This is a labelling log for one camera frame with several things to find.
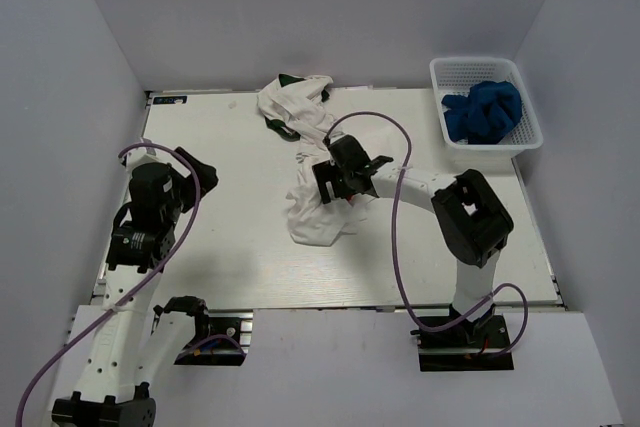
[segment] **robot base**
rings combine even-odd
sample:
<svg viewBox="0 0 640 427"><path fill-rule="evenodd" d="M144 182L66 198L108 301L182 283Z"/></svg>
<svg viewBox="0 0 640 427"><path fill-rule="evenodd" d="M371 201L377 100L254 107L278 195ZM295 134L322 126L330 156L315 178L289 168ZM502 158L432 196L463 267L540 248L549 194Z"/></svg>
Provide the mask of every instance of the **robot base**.
<svg viewBox="0 0 640 427"><path fill-rule="evenodd" d="M429 327L444 325L451 317L420 317ZM421 372L513 370L511 353L493 354L510 344L504 317L493 315L469 338L462 328L437 334L416 332Z"/></svg>

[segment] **white cloth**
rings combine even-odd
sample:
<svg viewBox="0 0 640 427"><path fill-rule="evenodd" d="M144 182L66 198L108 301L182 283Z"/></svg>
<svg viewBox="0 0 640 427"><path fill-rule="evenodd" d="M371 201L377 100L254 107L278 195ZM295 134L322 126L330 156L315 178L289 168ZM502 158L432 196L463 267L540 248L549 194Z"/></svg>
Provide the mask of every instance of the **white cloth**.
<svg viewBox="0 0 640 427"><path fill-rule="evenodd" d="M333 82L331 77L311 76L301 82L281 87L278 79L258 94L258 109L269 120L281 120L287 128L300 134L296 160L298 185L287 193L294 205L287 213L287 228L294 242L328 246L341 233L355 233L355 222L364 220L364 204L338 199L330 204L320 200L312 166L329 159L322 140L335 118L322 105L322 90ZM336 128L331 137L342 131Z"/></svg>

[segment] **mesh basket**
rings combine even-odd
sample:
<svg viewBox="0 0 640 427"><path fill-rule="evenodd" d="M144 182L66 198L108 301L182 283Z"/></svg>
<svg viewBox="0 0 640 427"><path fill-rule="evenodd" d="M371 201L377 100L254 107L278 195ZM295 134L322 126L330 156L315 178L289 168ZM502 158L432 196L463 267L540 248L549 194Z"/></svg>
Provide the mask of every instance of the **mesh basket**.
<svg viewBox="0 0 640 427"><path fill-rule="evenodd" d="M491 57L448 57L432 60L430 70L442 133L447 148L455 156L511 158L525 150L537 149L542 145L540 126L516 64L507 59ZM522 98L522 119L516 128L498 144L470 145L466 140L453 142L449 138L444 119L444 112L448 109L442 105L442 98L447 94L468 95L472 86L484 80L494 82L506 80L518 89Z"/></svg>

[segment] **black label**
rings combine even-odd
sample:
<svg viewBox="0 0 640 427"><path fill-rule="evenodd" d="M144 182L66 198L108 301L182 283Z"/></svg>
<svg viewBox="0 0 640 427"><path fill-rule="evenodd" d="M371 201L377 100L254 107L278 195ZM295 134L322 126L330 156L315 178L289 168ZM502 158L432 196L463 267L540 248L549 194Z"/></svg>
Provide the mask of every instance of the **black label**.
<svg viewBox="0 0 640 427"><path fill-rule="evenodd" d="M153 105L166 105L166 104L186 104L186 95L174 95L173 97L154 97Z"/></svg>

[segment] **black mounting plate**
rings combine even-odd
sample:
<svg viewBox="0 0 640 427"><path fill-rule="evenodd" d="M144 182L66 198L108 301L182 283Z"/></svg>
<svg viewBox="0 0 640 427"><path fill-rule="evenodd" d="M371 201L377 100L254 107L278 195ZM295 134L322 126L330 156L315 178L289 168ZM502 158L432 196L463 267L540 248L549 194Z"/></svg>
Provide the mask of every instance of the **black mounting plate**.
<svg viewBox="0 0 640 427"><path fill-rule="evenodd" d="M420 317L429 327L436 327L451 321L451 317ZM418 360L421 372L463 372L513 370L511 353L495 357L496 351L510 344L509 332L504 317L494 315L482 329L467 343L464 335L456 328L418 335Z"/></svg>
<svg viewBox="0 0 640 427"><path fill-rule="evenodd" d="M240 343L242 328L240 317L209 317L209 331L213 334L227 334L227 330L234 329L234 334L230 335L233 340ZM187 355L175 362L175 365L229 365L239 366L244 362L244 357L233 345L224 340L218 341L213 347L200 351L197 355Z"/></svg>

